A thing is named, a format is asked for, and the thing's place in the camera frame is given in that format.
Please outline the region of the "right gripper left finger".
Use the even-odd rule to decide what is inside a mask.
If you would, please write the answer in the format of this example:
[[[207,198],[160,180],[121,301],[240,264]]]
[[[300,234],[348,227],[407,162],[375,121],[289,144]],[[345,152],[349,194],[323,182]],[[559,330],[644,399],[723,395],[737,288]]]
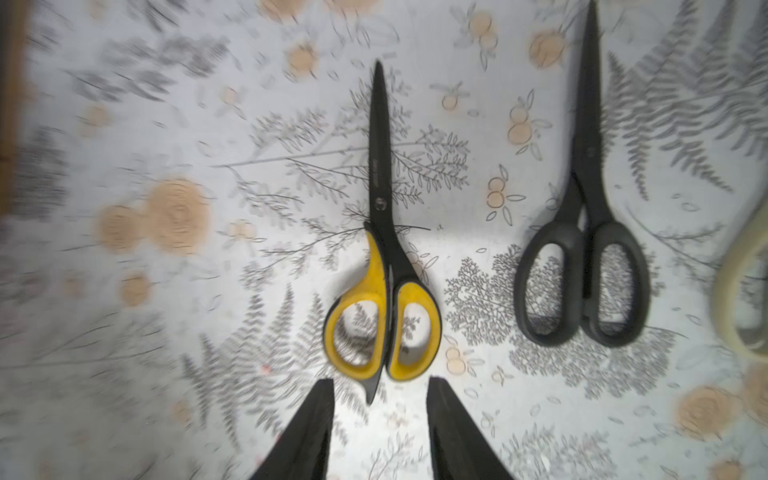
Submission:
[[[334,409],[333,380],[318,380],[250,479],[324,480]]]

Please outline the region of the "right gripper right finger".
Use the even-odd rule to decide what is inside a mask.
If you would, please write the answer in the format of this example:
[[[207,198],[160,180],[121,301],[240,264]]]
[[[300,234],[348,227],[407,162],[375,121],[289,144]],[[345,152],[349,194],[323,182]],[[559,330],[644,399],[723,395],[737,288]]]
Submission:
[[[514,479],[446,379],[430,377],[426,405],[434,479]]]

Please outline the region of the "beige handled scissors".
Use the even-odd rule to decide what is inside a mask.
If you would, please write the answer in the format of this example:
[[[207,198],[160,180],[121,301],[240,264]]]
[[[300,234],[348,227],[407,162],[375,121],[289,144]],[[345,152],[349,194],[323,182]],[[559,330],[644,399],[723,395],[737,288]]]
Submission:
[[[742,278],[751,264],[767,249],[767,202],[764,202],[731,243],[715,275],[710,297],[710,313],[719,340],[737,356],[767,363],[767,320],[751,329],[746,339],[733,322],[732,309]]]

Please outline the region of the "yellow black handled scissors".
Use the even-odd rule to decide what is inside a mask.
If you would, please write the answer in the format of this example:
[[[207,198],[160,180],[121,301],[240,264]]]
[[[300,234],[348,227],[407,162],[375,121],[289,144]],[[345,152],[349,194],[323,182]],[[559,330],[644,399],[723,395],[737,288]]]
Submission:
[[[367,270],[330,307],[325,318],[323,347],[330,363],[358,382],[366,404],[372,405],[383,372],[397,382],[419,377],[432,365],[442,339],[442,318],[436,299],[416,275],[394,225],[390,110],[381,61],[374,64],[370,94],[368,191],[369,216],[363,224],[369,246]],[[355,365],[345,360],[335,346],[336,326],[348,308],[362,302],[375,304],[376,330],[370,359]],[[421,356],[405,363],[400,353],[406,310],[411,305],[425,311],[430,332]]]

